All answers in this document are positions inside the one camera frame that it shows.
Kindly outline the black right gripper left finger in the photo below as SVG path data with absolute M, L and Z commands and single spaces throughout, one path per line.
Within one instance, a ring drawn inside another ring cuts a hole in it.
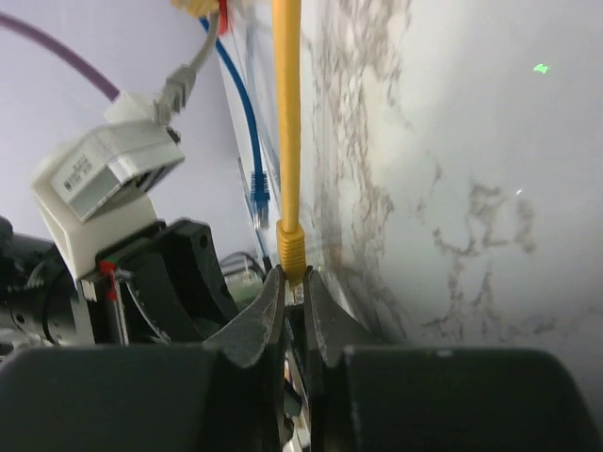
M 279 451 L 285 275 L 201 344 L 32 347 L 1 366 L 5 451 Z

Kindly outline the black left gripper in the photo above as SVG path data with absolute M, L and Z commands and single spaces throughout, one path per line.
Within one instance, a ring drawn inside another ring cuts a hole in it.
M 1 218 L 3 347 L 202 343 L 238 314 L 205 223 L 156 220 L 76 280 L 53 242 Z

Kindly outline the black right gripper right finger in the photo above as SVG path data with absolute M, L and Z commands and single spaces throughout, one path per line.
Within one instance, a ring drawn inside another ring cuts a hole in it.
M 598 451 L 578 386 L 527 348 L 401 347 L 367 331 L 320 274 L 303 278 L 314 451 Z

